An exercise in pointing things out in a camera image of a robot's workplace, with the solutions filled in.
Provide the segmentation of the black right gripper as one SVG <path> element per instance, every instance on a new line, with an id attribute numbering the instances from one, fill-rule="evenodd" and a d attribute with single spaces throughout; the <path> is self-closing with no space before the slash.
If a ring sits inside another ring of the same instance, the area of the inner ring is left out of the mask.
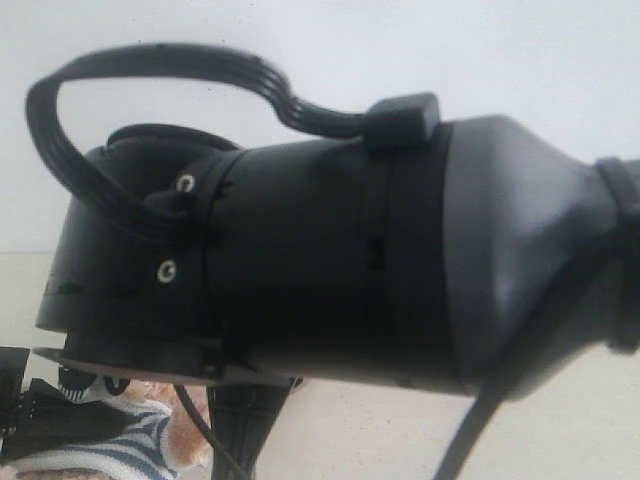
<path id="1" fill-rule="evenodd" d="M 229 239 L 212 215 L 239 178 L 262 197 L 300 167 L 296 144 L 241 149 L 204 132 L 132 125 L 88 160 L 153 212 L 184 213 L 174 244 L 137 236 L 80 200 L 70 203 L 37 318 L 65 337 L 38 355 L 88 375 L 213 386 L 283 386 L 224 340 L 221 277 Z"/>

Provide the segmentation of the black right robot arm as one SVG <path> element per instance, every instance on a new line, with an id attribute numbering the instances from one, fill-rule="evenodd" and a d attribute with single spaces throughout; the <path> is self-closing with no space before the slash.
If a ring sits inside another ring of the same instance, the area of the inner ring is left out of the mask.
<path id="1" fill-rule="evenodd" d="M 242 149 L 135 125 L 91 165 L 163 246 L 70 204 L 40 307 L 45 357 L 207 387 L 214 477 L 253 473 L 295 378 L 472 395 L 437 475 L 498 406 L 584 347 L 639 347 L 639 165 L 570 158 L 511 119 L 385 115 L 363 138 Z"/>

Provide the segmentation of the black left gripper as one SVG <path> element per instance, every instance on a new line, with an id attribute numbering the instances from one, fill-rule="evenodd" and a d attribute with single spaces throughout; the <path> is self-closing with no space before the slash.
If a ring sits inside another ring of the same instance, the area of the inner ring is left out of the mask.
<path id="1" fill-rule="evenodd" d="M 28 348 L 1 348 L 1 459 L 12 460 L 67 444 L 108 440 L 130 417 L 101 402 L 74 404 L 42 379 L 22 390 Z"/>

